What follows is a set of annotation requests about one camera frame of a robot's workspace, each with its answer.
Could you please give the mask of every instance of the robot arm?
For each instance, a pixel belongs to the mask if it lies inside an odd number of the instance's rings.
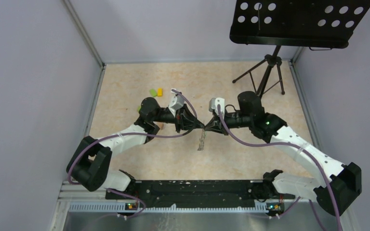
[[[154,122],[175,124],[177,132],[204,127],[190,113],[187,105],[184,104],[183,98],[177,95],[172,97],[169,106],[166,108],[161,108],[152,97],[145,98],[141,103],[139,114],[140,116],[134,124],[112,135],[132,132],[156,135],[159,127]],[[111,158],[152,139],[153,137],[143,135],[116,136],[97,143],[74,166],[71,176],[91,192],[100,187],[125,191],[133,178],[121,170],[109,171]],[[83,138],[66,168],[67,172],[69,172],[73,162],[83,149],[95,141],[96,139],[91,136]]]
[[[334,214],[331,198],[326,183],[310,157],[303,153],[307,150],[322,166],[329,184],[333,189],[340,215],[361,193],[361,169],[354,163],[348,166],[329,157],[297,135],[287,123],[277,115],[265,113],[260,98],[252,91],[246,91],[238,96],[240,110],[228,113],[225,110],[225,101],[221,98],[211,100],[210,111],[213,119],[206,125],[206,131],[214,131],[228,135],[218,117],[218,107],[229,128],[248,127],[253,135],[266,143],[274,143],[293,160],[302,165],[314,178],[298,177],[281,170],[274,170],[264,174],[270,188],[278,193],[288,193],[305,199],[317,200],[320,206],[330,214]],[[277,145],[279,142],[292,143],[297,148]]]

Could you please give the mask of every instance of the black plastic housing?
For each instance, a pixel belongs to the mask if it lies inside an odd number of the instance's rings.
[[[71,165],[81,151],[94,141],[96,141],[96,139],[91,136],[85,137],[81,140],[77,150],[74,152],[73,157],[67,165],[67,172],[69,172]],[[99,143],[94,145],[74,166],[71,176],[82,184],[88,191],[93,192],[97,190],[106,180],[111,154],[112,152],[110,148],[104,147]],[[94,160],[90,160],[89,156],[95,156]]]
[[[148,97],[141,103],[139,111],[141,121],[152,124],[153,122],[162,122],[167,124],[175,124],[175,131],[191,130],[194,128],[204,128],[204,124],[197,120],[184,104],[180,109],[176,110],[175,116],[171,113],[168,107],[160,107],[157,100]]]
[[[268,9],[271,3],[276,5],[274,10]],[[328,6],[334,6],[332,12],[326,12]],[[349,8],[347,13],[340,13],[343,6]],[[363,11],[355,14],[358,7],[363,7]],[[369,8],[370,0],[237,0],[229,38],[238,44],[342,49],[348,46],[354,29]],[[266,18],[271,19],[269,23],[265,23]],[[331,26],[335,20],[340,25]]]
[[[330,186],[337,201],[338,211],[342,215],[362,192],[361,168],[351,162],[338,176],[331,176],[331,178]],[[318,187],[314,192],[320,206],[329,214],[335,215],[327,187]]]
[[[253,91],[240,93],[238,102],[240,110],[225,111],[224,120],[229,128],[249,128],[255,137],[270,143],[272,136],[277,135],[282,126],[287,126],[286,121],[277,115],[264,112],[260,97]],[[228,135],[215,112],[205,130]]]

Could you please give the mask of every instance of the black perforated panel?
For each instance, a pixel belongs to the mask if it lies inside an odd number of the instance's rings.
[[[345,48],[369,8],[370,0],[237,0],[230,39],[241,44]]]

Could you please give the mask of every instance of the white wall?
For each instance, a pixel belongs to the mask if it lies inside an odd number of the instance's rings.
[[[362,169],[353,208],[362,230],[370,230],[370,10],[348,48],[306,50],[297,69],[324,151]]]
[[[229,39],[236,0],[71,0],[106,63],[261,60],[274,46]],[[295,47],[282,47],[291,58]]]
[[[0,231],[48,229],[99,71],[60,0],[0,0]]]

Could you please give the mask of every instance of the tripod leg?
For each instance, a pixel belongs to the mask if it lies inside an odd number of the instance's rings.
[[[254,93],[256,93],[257,92],[256,85],[254,84],[253,76],[251,75],[251,72],[249,72],[249,75],[250,75],[251,83],[253,84]]]
[[[241,79],[243,76],[247,75],[252,70],[256,69],[258,66],[262,65],[264,62],[266,62],[266,59],[263,59],[260,63],[256,64],[254,67],[250,68],[247,72],[243,73],[241,76],[237,77],[232,81],[232,83],[236,83],[239,79]]]
[[[281,87],[281,94],[284,95],[286,94],[284,92],[284,86],[283,86],[283,80],[281,78],[281,70],[280,70],[280,65],[281,65],[281,62],[279,64],[277,64],[277,72],[278,72],[278,79],[280,81],[280,87]]]
[[[270,72],[272,71],[272,66],[267,66],[266,72],[264,73],[264,76],[262,78],[262,81],[260,82],[259,88],[257,89],[256,95],[260,98],[263,97],[264,89],[266,88],[267,81],[269,80]]]

